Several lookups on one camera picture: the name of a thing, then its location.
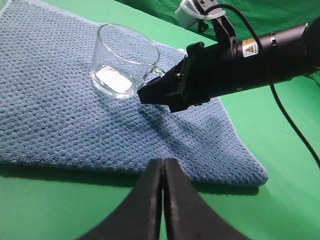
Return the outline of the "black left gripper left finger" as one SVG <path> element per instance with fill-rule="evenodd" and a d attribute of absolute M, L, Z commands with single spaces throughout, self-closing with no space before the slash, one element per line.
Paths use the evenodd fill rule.
<path fill-rule="evenodd" d="M 152 159 L 122 203 L 80 240 L 158 240 L 162 218 L 161 159 Z"/>

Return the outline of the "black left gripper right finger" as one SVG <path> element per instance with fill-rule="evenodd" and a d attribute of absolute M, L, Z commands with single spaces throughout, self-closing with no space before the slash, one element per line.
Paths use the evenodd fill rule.
<path fill-rule="evenodd" d="M 168 240 L 247 240 L 198 194 L 178 161 L 163 161 L 163 207 Z"/>

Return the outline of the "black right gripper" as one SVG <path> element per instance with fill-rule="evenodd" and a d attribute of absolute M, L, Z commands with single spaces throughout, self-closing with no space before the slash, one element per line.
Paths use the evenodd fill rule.
<path fill-rule="evenodd" d="M 236 42 L 207 47 L 197 42 L 186 51 L 187 56 L 178 64 L 137 91 L 142 104 L 171 105 L 171 112 L 176 113 L 234 93 L 240 87 L 232 83 L 238 57 Z"/>

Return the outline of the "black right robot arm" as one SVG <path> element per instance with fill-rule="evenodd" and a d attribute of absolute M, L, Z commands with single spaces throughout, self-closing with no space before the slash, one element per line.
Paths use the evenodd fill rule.
<path fill-rule="evenodd" d="M 307 76 L 320 68 L 320 21 L 242 42 L 222 38 L 189 45 L 187 55 L 162 77 L 137 92 L 143 104 L 166 105 L 175 113 L 212 98 Z"/>

